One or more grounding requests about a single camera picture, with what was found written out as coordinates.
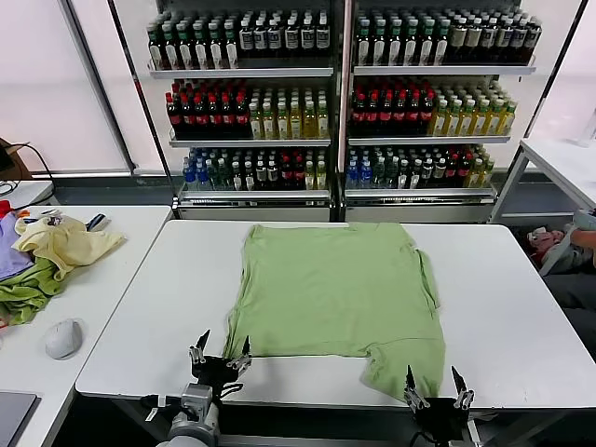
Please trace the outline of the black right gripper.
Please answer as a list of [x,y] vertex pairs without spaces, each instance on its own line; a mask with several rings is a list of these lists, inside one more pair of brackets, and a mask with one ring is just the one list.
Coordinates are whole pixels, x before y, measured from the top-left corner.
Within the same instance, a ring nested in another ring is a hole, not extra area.
[[468,389],[464,377],[452,367],[457,397],[428,398],[418,392],[411,366],[407,367],[404,397],[413,411],[420,430],[431,440],[463,440],[469,408],[475,393]]

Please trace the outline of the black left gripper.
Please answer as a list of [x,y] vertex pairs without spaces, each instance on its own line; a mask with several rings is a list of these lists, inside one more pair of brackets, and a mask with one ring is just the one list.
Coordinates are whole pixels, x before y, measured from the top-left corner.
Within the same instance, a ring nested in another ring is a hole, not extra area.
[[205,356],[205,347],[209,340],[210,330],[199,336],[197,342],[189,347],[191,374],[203,386],[224,387],[235,383],[240,376],[240,369],[251,365],[251,343],[247,335],[241,349],[241,355],[234,359]]

